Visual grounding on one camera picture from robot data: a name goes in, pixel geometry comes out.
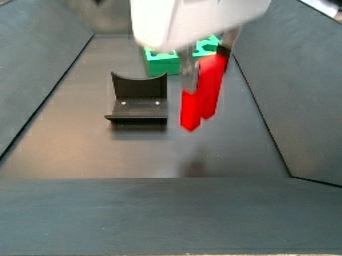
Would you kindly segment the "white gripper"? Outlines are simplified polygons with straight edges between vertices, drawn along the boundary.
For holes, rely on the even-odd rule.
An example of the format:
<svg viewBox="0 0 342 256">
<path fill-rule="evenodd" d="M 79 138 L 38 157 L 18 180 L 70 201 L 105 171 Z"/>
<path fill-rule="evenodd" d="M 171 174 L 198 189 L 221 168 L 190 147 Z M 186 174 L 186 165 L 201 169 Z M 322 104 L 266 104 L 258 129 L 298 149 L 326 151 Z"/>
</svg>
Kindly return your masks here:
<svg viewBox="0 0 342 256">
<path fill-rule="evenodd" d="M 272 0 L 130 0 L 135 40 L 154 51 L 173 51 L 228 30 L 217 53 L 229 56 L 240 35 L 237 26 L 262 16 L 270 3 Z M 197 91 L 198 72 L 193 53 L 182 51 L 182 88 L 190 93 Z"/>
</svg>

